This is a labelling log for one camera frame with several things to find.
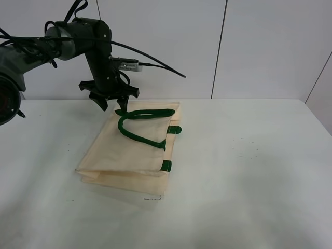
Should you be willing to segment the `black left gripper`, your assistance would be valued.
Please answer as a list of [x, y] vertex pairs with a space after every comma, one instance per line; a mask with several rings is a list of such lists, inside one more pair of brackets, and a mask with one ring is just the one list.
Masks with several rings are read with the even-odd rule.
[[93, 79], [81, 81], [80, 90], [88, 90], [96, 95], [89, 95], [102, 111], [106, 111], [108, 103], [106, 99], [117, 99], [117, 103], [123, 113], [127, 112], [128, 96], [137, 98], [139, 88], [133, 87], [121, 79], [119, 62], [115, 61], [110, 54], [103, 54], [99, 50], [85, 53], [89, 69]]

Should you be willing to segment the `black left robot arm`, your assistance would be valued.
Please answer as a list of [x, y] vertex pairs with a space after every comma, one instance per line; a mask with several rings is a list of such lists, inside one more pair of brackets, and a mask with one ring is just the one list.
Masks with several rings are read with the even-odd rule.
[[67, 61], [85, 55], [92, 80], [79, 84], [81, 91], [89, 91], [89, 98], [102, 110], [109, 100], [116, 100], [122, 111], [127, 110], [130, 96], [137, 98], [139, 89], [130, 85], [129, 78], [120, 71], [120, 59], [112, 58], [112, 33], [101, 20], [75, 18], [73, 22], [58, 21], [46, 29], [41, 38], [13, 37], [4, 33], [1, 44], [1, 124], [20, 111], [20, 93], [26, 90], [24, 74], [45, 64], [57, 67], [56, 59]]

